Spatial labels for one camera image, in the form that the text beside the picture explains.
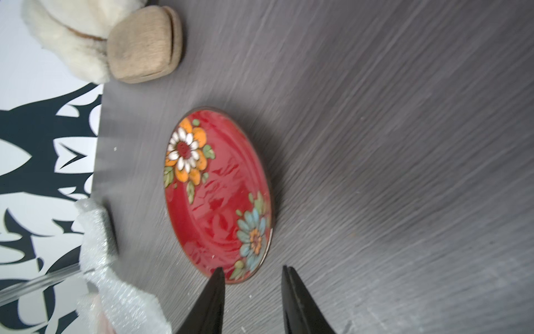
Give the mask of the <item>clear bubble wrap sheet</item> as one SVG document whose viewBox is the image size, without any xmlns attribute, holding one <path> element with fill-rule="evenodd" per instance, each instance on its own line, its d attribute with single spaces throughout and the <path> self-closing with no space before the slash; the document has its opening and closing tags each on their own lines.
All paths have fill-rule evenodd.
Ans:
<svg viewBox="0 0 534 334">
<path fill-rule="evenodd" d="M 78 200 L 75 223 L 84 231 L 79 266 L 96 286 L 102 311 L 116 333 L 172 333 L 156 296 L 122 281 L 112 268 L 118 259 L 107 209 L 91 198 Z"/>
</svg>

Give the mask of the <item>red floral dinner plate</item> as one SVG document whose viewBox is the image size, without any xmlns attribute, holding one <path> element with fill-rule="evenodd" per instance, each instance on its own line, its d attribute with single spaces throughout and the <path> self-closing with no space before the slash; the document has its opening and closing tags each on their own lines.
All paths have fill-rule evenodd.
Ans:
<svg viewBox="0 0 534 334">
<path fill-rule="evenodd" d="M 210 277 L 252 278 L 273 240 L 274 203 L 263 161 L 225 112 L 189 111 L 172 130 L 163 172 L 165 202 L 182 250 Z"/>
</svg>

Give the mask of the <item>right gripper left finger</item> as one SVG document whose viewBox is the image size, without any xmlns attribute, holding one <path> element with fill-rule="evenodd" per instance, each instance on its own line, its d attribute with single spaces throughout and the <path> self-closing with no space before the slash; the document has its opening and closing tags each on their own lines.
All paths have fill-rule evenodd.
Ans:
<svg viewBox="0 0 534 334">
<path fill-rule="evenodd" d="M 225 274 L 218 267 L 176 334 L 221 334 L 225 307 Z"/>
</svg>

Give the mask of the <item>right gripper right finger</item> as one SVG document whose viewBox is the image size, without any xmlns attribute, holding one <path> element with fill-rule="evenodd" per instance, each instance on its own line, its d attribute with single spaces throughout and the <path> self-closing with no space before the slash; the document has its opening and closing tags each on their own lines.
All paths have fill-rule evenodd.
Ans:
<svg viewBox="0 0 534 334">
<path fill-rule="evenodd" d="M 335 334 L 293 267 L 282 268 L 282 310 L 285 333 Z"/>
</svg>

